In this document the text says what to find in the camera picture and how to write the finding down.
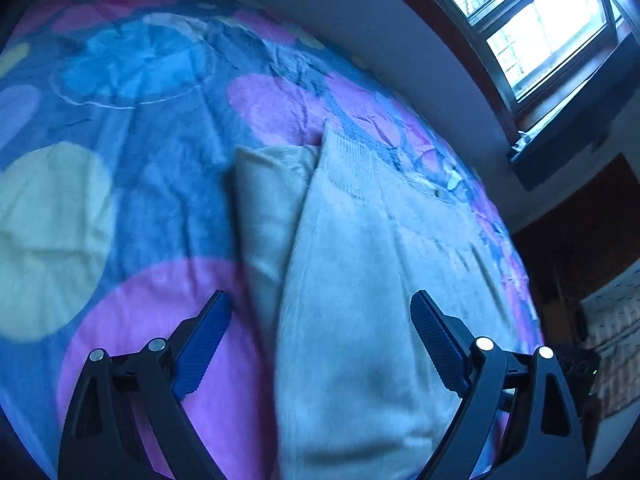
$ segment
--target silver screw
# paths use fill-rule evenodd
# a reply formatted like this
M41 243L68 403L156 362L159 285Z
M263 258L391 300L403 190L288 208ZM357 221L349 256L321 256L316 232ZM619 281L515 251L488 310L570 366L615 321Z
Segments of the silver screw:
M548 346L541 346L538 348L538 353L540 354L540 357L545 359L551 359L554 356L554 351Z
M156 339L152 339L151 341L149 341L149 350L151 350L152 352L159 352L161 351L164 346L166 345L164 339L162 339L161 337L158 337Z
M91 359L91 361L94 361L94 362L99 361L103 357L104 357L104 351L101 348L96 348L89 354L89 359Z
M488 352L489 350L494 349L494 342L491 341L488 337L479 337L478 339L476 339L476 346L479 349Z

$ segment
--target window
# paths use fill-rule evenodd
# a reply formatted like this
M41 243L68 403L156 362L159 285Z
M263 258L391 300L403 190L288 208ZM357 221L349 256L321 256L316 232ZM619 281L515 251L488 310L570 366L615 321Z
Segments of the window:
M452 1L525 131L566 100L597 69L594 60L621 39L622 17L610 0Z

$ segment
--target blue gripper pad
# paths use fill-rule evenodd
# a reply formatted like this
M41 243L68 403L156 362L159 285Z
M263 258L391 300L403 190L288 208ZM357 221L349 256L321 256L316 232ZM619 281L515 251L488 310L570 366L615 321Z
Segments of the blue gripper pad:
M221 292L214 296L198 316L196 326L175 362L175 379L171 388L176 400L198 389L226 328L231 321L231 299Z
M410 313L446 389L456 392L461 398L466 396L471 388L467 371L468 348L473 341L471 332L458 318L445 316L424 290L419 290L411 298Z

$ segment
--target folded garment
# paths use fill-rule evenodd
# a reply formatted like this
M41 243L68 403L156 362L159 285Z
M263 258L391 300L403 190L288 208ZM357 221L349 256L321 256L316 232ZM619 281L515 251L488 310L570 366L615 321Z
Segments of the folded garment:
M515 330L463 205L331 129L238 153L242 257L273 352L283 480L406 480L459 399L409 314L422 288L505 349Z

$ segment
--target bed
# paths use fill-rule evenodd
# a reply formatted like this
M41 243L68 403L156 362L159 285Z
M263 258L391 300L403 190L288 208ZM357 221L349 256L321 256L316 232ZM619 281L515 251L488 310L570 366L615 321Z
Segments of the bed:
M469 209L513 350L542 343L481 183L363 59L252 0L37 0L0 57L0 405L50 478L87 354L168 336L217 288L232 322L183 406L230 480L269 477L270 370L239 261L234 149L318 145L327 121Z

